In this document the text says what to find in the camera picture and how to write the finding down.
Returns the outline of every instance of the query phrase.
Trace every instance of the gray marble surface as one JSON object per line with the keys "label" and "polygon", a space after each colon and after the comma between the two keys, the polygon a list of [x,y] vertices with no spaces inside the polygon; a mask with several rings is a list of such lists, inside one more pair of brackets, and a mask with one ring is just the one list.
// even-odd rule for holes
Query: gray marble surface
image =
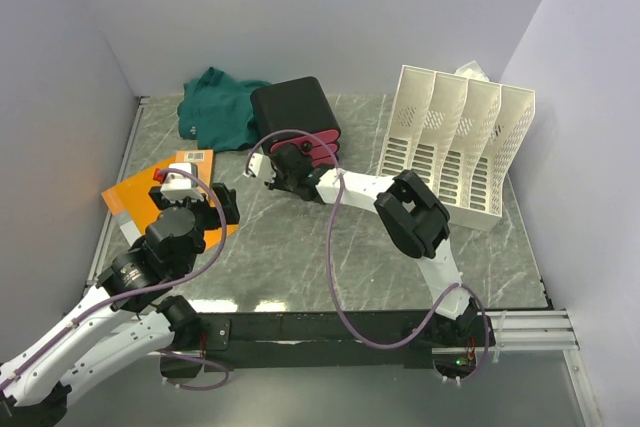
{"label": "gray marble surface", "polygon": [[[344,168],[375,173],[393,96],[332,95],[340,123]],[[178,136],[182,96],[150,98],[144,107],[125,177],[195,148]],[[216,154],[214,179],[238,192],[241,228],[220,260],[193,282],[174,290],[200,311],[333,310],[325,276],[328,206],[303,202],[245,178],[246,152]],[[507,180],[502,220],[490,232],[452,226],[453,254],[463,279],[493,308],[545,307],[538,269]],[[334,265],[342,305],[360,309],[417,309],[431,296],[415,262],[391,243],[375,214],[344,207],[334,229]],[[106,262],[128,247],[116,227]],[[211,255],[200,256],[196,268]]]}

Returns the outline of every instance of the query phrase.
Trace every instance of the green cloth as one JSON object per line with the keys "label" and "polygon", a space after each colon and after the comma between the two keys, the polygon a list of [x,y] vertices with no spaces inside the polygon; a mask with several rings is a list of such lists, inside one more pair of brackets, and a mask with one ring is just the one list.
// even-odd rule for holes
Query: green cloth
{"label": "green cloth", "polygon": [[258,142],[250,95],[260,80],[236,82],[222,70],[210,67],[199,79],[184,84],[184,100],[178,106],[178,132],[197,140],[198,149],[214,152],[240,150]]}

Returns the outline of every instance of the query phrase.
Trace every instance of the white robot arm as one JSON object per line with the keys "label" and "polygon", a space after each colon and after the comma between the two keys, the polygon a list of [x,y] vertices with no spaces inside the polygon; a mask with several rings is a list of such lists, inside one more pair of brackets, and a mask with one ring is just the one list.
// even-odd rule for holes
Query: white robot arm
{"label": "white robot arm", "polygon": [[[451,253],[449,214],[436,196],[412,171],[397,177],[378,177],[330,166],[314,168],[311,159],[292,144],[270,156],[253,154],[249,173],[270,188],[291,191],[303,200],[336,202],[339,174],[345,183],[341,204],[380,215],[394,244],[416,259],[420,272],[437,299],[449,286],[461,282]],[[451,320],[468,313],[470,294],[463,289],[451,292],[436,313]]]}
{"label": "white robot arm", "polygon": [[[68,405],[118,370],[149,352],[197,338],[200,318],[181,296],[165,298],[156,312],[111,334],[171,289],[162,284],[190,274],[205,249],[205,231],[221,227],[218,210],[178,173],[193,176],[193,167],[170,166],[168,178],[149,192],[161,213],[145,235],[116,256],[64,319],[0,365],[0,425],[53,426]],[[238,223],[235,191],[223,184],[211,189],[226,220]]]}

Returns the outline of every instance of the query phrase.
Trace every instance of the metal bracket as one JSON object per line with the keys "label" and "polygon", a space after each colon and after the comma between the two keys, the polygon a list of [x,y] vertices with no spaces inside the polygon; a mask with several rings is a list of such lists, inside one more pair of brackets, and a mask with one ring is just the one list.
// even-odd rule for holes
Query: metal bracket
{"label": "metal bracket", "polygon": [[602,413],[598,407],[596,395],[589,382],[587,369],[582,361],[582,355],[577,350],[565,350],[564,359],[569,369],[569,377],[576,393],[578,406],[582,412],[582,418],[586,427],[603,427]]}
{"label": "metal bracket", "polygon": [[202,330],[207,336],[206,350],[222,351],[229,346],[231,320],[224,316],[208,316],[202,320]]}

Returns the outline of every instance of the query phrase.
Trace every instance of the purple cable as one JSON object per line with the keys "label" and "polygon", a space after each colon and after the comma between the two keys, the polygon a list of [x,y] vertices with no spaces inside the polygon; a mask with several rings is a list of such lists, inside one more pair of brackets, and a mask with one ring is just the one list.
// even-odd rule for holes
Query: purple cable
{"label": "purple cable", "polygon": [[475,301],[476,301],[476,303],[478,305],[478,308],[480,309],[480,312],[481,312],[481,315],[482,315],[482,321],[483,321],[483,324],[484,324],[484,350],[482,352],[482,357],[480,358],[480,362],[478,362],[478,365],[476,366],[474,371],[472,373],[470,373],[468,376],[466,376],[464,379],[461,379],[461,381],[465,381],[465,380],[468,380],[468,379],[472,378],[476,374],[476,372],[486,363],[487,358],[489,356],[489,342],[490,342],[489,321],[487,319],[487,313],[486,313],[486,311],[484,309],[484,306],[482,305],[482,302],[480,301],[480,298],[476,295],[476,293],[473,290],[471,290],[471,288],[469,288],[467,285],[465,285],[463,283],[452,284],[449,287],[447,287],[444,290],[444,292],[442,292],[442,294],[440,294],[440,296],[435,300],[435,302],[433,303],[433,306],[431,307],[429,312],[427,312],[427,315],[425,316],[425,318],[422,320],[422,322],[420,322],[420,325],[418,325],[418,327],[416,327],[411,334],[409,334],[404,339],[399,340],[398,342],[394,342],[394,343],[391,343],[391,344],[380,344],[380,343],[377,343],[377,342],[373,342],[373,341],[367,339],[366,337],[364,337],[360,332],[358,332],[358,330],[353,326],[353,324],[351,324],[351,322],[347,318],[346,314],[344,313],[344,310],[342,310],[342,307],[340,306],[340,300],[338,299],[338,295],[336,293],[336,283],[335,283],[335,280],[333,278],[333,265],[331,263],[331,259],[332,259],[332,256],[331,256],[331,234],[333,232],[333,225],[334,225],[334,223],[336,221],[336,216],[338,214],[338,209],[340,207],[340,201],[342,200],[342,196],[344,194],[344,191],[346,190],[346,185],[344,183],[344,178],[342,177],[342,172],[340,170],[340,164],[338,162],[338,158],[335,156],[335,154],[329,148],[329,146],[322,139],[320,139],[318,136],[313,135],[313,134],[311,134],[309,132],[305,132],[303,130],[284,129],[284,130],[278,130],[276,132],[272,132],[271,134],[263,137],[249,151],[249,156],[247,157],[247,163],[245,165],[245,173],[251,175],[251,172],[249,171],[249,162],[251,161],[251,157],[253,156],[253,154],[255,154],[258,151],[260,146],[266,140],[268,140],[268,139],[270,139],[272,137],[275,137],[277,135],[281,135],[281,134],[298,134],[298,135],[305,135],[305,136],[311,137],[313,140],[318,142],[322,147],[324,147],[326,149],[327,153],[329,154],[329,157],[331,157],[331,160],[333,161],[333,165],[336,167],[336,169],[338,169],[338,179],[340,181],[340,188],[338,190],[338,195],[336,197],[335,203],[333,204],[333,208],[331,209],[331,216],[329,217],[329,224],[327,226],[326,270],[327,270],[327,280],[328,280],[328,283],[329,283],[329,294],[331,295],[331,300],[333,301],[333,305],[335,306],[336,313],[338,314],[338,317],[340,318],[340,320],[342,321],[344,326],[347,328],[347,330],[356,339],[360,340],[363,344],[365,344],[368,347],[374,348],[374,349],[392,350],[392,349],[397,349],[399,347],[403,347],[403,346],[407,345],[409,342],[411,342],[413,339],[415,339],[418,335],[420,335],[422,330],[425,328],[425,326],[429,323],[429,321],[433,317],[433,314],[435,313],[435,310],[442,303],[442,301],[447,296],[447,294],[449,294],[449,292],[451,292],[452,290],[454,290],[454,289],[456,289],[458,287],[463,288],[464,290],[469,292],[469,294],[471,294],[471,296],[475,299]]}
{"label": "purple cable", "polygon": [[207,390],[213,390],[213,389],[217,389],[218,387],[222,387],[224,384],[226,384],[229,381],[229,369],[227,369],[222,364],[218,364],[217,362],[214,362],[212,360],[202,359],[200,357],[190,357],[188,355],[178,354],[178,353],[172,352],[170,350],[164,350],[163,349],[163,350],[159,350],[158,352],[160,352],[162,355],[168,355],[169,357],[175,357],[176,359],[184,360],[184,361],[187,361],[187,362],[194,362],[196,364],[208,365],[209,367],[213,367],[215,369],[218,369],[221,372],[224,372],[224,379],[222,379],[220,382],[218,382],[216,384],[206,385],[204,387],[197,387],[197,386],[194,386],[194,385],[184,385],[184,384],[180,384],[180,383],[176,382],[175,380],[167,379],[168,383],[178,387],[179,389],[191,390],[191,391],[195,391],[195,392],[204,392],[204,391],[207,391]]}
{"label": "purple cable", "polygon": [[[103,307],[106,307],[107,305],[111,305],[114,302],[119,302],[120,300],[125,300],[125,299],[128,299],[130,297],[135,297],[136,295],[147,294],[147,293],[150,293],[150,292],[157,292],[159,290],[170,289],[170,288],[175,287],[177,285],[184,284],[185,282],[189,282],[190,280],[195,279],[199,275],[204,274],[209,269],[209,267],[211,267],[213,265],[213,263],[216,260],[218,260],[218,258],[220,257],[220,254],[222,254],[222,249],[224,248],[224,244],[225,244],[225,242],[227,240],[227,219],[224,216],[224,211],[222,210],[222,206],[220,205],[220,200],[218,199],[216,194],[213,192],[213,190],[211,190],[211,188],[207,184],[202,182],[198,177],[196,177],[196,176],[194,176],[194,175],[192,175],[192,174],[190,174],[188,172],[184,172],[184,171],[182,171],[180,169],[174,169],[174,168],[171,168],[171,167],[168,167],[166,169],[162,169],[162,170],[158,171],[158,174],[161,174],[161,175],[162,174],[170,174],[170,173],[180,174],[180,175],[192,180],[202,190],[204,190],[204,192],[207,194],[207,197],[209,199],[213,199],[214,200],[216,211],[218,212],[218,216],[220,217],[220,229],[222,230],[222,237],[220,238],[220,242],[218,243],[218,248],[216,249],[214,254],[211,256],[209,261],[201,269],[199,269],[199,270],[197,270],[195,272],[192,272],[189,275],[185,275],[183,278],[178,279],[178,280],[173,280],[171,282],[166,282],[164,284],[154,285],[152,287],[145,287],[145,288],[142,288],[142,289],[132,290],[130,292],[125,292],[125,293],[122,293],[122,294],[114,295],[113,297],[109,297],[108,299],[105,299],[102,302],[98,302],[97,304],[95,304],[92,307],[88,308],[83,313],[78,315],[78,317],[75,317],[74,319],[72,319],[71,322],[74,325],[76,325],[76,326],[79,325],[80,322],[82,322],[84,319],[89,317],[94,312],[100,310]],[[54,335],[51,338],[51,340],[49,340],[42,347],[40,347],[30,358],[28,358],[20,367],[18,367],[14,371],[15,376],[13,378],[7,378],[7,379],[5,379],[4,382],[0,383],[0,392],[2,392],[4,389],[6,389],[7,386],[10,385],[15,379],[18,379],[20,377],[20,375],[22,375],[22,373],[25,370],[27,370],[29,367],[31,367],[34,364],[34,362],[36,362],[40,357],[42,357],[45,353],[47,353],[54,345],[56,345],[58,342],[60,342],[60,340],[62,340],[72,330],[73,330],[72,327],[64,327],[56,335]]]}

